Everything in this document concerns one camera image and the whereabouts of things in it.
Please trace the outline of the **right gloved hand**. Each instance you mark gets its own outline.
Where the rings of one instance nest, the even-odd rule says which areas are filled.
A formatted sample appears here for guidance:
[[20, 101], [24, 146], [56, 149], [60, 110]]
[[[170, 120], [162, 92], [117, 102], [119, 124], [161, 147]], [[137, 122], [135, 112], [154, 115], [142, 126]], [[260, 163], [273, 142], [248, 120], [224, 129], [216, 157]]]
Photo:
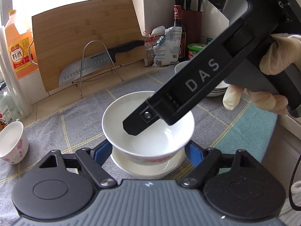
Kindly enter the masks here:
[[[287, 38], [274, 37], [274, 43], [261, 59], [259, 68], [266, 75], [277, 75], [291, 64], [300, 69], [299, 35]], [[239, 104], [243, 92], [244, 88], [229, 85], [223, 96], [223, 106], [229, 111], [234, 110]], [[257, 108], [277, 115], [288, 114], [288, 99], [285, 96], [273, 95], [264, 91], [253, 92], [249, 89], [247, 89], [247, 93]]]

